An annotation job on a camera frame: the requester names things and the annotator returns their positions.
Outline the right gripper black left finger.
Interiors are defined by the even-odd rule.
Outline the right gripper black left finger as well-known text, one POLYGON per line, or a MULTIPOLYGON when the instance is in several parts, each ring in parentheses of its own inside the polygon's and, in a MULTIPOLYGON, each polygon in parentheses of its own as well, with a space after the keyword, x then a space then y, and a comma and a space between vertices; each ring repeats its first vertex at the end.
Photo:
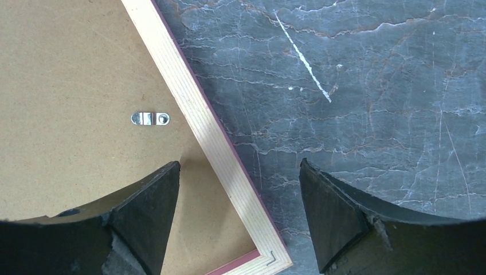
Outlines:
POLYGON ((1 222, 2 274, 159 274, 179 162, 56 216, 1 222))

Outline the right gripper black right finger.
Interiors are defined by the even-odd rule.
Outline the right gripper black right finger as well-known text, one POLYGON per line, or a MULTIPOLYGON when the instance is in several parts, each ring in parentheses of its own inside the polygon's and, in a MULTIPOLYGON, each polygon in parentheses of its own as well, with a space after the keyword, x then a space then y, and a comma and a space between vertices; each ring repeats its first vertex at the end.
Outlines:
POLYGON ((484 274, 485 219, 414 211, 303 159, 299 175, 321 274, 484 274))

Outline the brown cardboard backing board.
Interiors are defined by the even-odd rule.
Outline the brown cardboard backing board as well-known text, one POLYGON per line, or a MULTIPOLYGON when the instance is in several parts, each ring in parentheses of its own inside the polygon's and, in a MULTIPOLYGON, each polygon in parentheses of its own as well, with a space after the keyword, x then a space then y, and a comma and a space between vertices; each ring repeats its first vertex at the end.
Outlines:
POLYGON ((1 2, 1 218, 89 203, 181 164, 163 274, 255 249, 120 1, 1 2), (135 112, 169 114, 135 125, 135 112))

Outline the pink wooden picture frame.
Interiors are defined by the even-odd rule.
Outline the pink wooden picture frame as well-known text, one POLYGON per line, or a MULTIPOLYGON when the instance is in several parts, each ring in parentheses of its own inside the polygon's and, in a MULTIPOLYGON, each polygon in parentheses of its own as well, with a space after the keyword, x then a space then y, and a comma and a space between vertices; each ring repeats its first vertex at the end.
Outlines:
POLYGON ((211 274, 278 274, 291 267, 279 231, 156 3, 123 5, 256 246, 211 274))

